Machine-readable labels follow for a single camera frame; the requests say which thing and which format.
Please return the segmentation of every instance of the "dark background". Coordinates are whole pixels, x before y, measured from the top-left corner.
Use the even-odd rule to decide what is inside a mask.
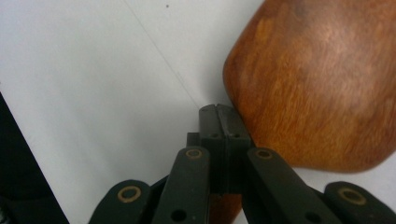
[[[8,223],[68,223],[1,92],[0,208]]]

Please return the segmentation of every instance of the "black mechanical arm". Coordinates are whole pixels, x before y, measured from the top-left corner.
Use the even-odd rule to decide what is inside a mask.
[[[255,147],[241,118],[225,105],[199,111],[200,132],[188,133],[169,176],[153,186],[114,186],[91,224],[207,223],[209,194],[242,194],[249,223],[396,223],[395,213],[347,182],[324,193],[304,181],[269,148]]]

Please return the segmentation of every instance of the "wooden object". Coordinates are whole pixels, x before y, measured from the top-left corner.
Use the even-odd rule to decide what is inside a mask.
[[[369,169],[396,148],[396,1],[266,0],[223,78],[258,147],[294,166]]]

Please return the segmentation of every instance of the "metal screw hole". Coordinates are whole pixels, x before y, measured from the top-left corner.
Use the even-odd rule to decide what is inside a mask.
[[[142,190],[137,186],[127,186],[119,191],[117,197],[122,203],[131,203],[136,201],[141,194]]]

